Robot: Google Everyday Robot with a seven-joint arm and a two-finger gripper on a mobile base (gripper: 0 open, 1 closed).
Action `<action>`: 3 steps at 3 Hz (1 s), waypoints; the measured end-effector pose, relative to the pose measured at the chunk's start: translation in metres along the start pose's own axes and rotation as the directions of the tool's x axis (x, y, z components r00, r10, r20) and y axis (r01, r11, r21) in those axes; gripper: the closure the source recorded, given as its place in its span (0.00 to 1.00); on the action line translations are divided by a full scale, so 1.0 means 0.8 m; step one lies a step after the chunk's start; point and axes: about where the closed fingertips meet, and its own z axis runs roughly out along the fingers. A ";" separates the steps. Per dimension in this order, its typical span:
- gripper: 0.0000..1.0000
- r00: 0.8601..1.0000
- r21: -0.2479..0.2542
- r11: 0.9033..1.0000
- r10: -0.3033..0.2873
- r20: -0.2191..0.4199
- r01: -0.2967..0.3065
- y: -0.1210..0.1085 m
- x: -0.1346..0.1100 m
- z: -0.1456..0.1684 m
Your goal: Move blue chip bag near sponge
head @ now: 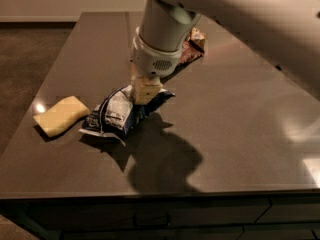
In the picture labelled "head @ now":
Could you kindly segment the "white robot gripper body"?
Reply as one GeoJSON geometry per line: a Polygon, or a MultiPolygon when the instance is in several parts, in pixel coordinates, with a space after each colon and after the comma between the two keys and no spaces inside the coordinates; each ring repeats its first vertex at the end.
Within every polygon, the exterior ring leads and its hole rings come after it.
{"type": "Polygon", "coordinates": [[[182,55],[177,51],[162,51],[147,44],[136,28],[132,41],[131,62],[137,77],[164,78],[173,73],[182,55]]]}

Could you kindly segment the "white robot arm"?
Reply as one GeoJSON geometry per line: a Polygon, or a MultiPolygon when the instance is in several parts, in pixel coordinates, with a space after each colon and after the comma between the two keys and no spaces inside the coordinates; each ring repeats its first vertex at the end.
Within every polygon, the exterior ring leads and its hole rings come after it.
{"type": "Polygon", "coordinates": [[[220,24],[289,78],[320,94],[320,0],[147,0],[133,38],[132,85],[148,103],[173,73],[201,16],[220,24]]]}

